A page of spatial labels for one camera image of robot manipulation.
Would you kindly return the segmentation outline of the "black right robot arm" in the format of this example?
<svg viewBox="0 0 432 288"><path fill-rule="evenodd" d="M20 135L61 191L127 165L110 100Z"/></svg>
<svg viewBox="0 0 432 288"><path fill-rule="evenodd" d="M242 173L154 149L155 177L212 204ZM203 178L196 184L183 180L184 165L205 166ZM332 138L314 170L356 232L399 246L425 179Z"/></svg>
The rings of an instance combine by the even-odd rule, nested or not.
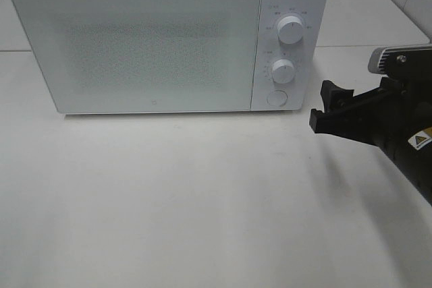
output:
<svg viewBox="0 0 432 288"><path fill-rule="evenodd" d="M355 95L325 80L323 110L311 110L309 125L329 134L376 146L431 201L431 45L379 47L368 71L380 85Z"/></svg>

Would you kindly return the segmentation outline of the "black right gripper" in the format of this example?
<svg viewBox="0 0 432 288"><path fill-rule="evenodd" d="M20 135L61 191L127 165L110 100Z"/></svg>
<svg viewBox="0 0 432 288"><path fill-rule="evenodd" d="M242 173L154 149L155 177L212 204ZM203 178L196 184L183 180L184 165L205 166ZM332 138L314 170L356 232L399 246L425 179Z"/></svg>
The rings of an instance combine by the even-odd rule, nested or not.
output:
<svg viewBox="0 0 432 288"><path fill-rule="evenodd" d="M323 110L312 109L316 134L377 146L385 153L431 146L431 44L376 48L368 71L386 75L378 88L354 96L330 80L321 85Z"/></svg>

